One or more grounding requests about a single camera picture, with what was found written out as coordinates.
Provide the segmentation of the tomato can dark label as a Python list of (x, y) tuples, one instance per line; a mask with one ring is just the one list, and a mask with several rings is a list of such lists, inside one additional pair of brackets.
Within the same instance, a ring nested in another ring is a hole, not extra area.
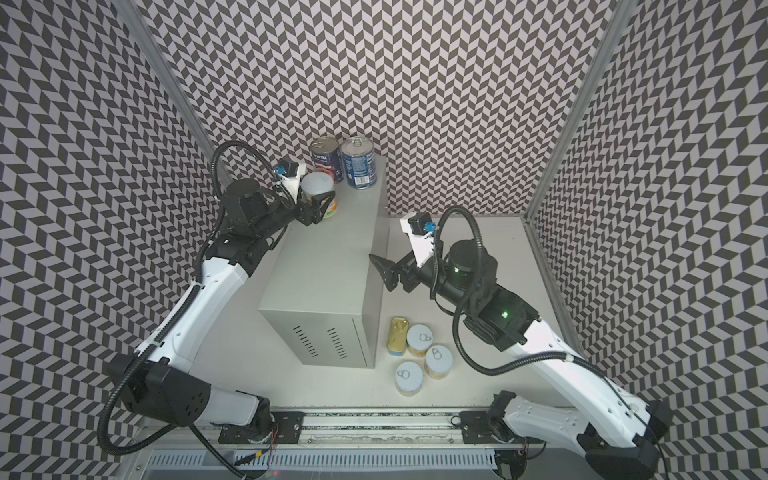
[(309, 152), (317, 171), (324, 172), (338, 184), (344, 180), (344, 170), (340, 157), (340, 143), (334, 136), (321, 136), (309, 144)]

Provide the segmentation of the blue label tin can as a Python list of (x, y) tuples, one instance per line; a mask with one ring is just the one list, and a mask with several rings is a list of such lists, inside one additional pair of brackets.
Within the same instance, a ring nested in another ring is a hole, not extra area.
[(377, 182), (374, 143), (364, 136), (346, 139), (340, 146), (348, 184), (357, 190), (368, 189)]

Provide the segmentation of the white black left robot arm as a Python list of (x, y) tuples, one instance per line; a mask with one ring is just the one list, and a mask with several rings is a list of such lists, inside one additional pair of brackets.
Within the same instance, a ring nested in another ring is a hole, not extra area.
[(190, 287), (133, 354), (117, 354), (106, 367), (114, 388), (97, 423), (101, 442), (108, 440), (117, 405), (162, 422), (165, 431), (205, 424), (269, 430), (267, 399), (222, 390), (193, 376), (191, 369), (228, 302), (287, 227), (320, 223), (334, 198), (332, 188), (308, 194), (300, 180), (285, 175), (271, 189), (247, 179), (220, 192), (217, 219), (195, 258)]

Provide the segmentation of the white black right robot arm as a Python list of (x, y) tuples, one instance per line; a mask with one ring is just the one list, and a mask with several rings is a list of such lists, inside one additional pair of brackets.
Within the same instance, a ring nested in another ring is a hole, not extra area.
[(369, 259), (388, 290), (434, 287), (471, 333), (512, 359), (482, 366), (456, 339), (457, 351), (475, 371), (501, 376), (531, 368), (569, 401), (567, 408), (551, 407), (513, 392), (497, 394), (487, 411), (497, 439), (529, 437), (567, 449), (603, 479), (651, 479), (665, 471), (660, 442), (673, 423), (668, 403), (623, 390), (570, 347), (533, 307), (497, 283), (497, 261), (482, 244), (461, 240), (440, 257), (427, 239), (397, 262)]

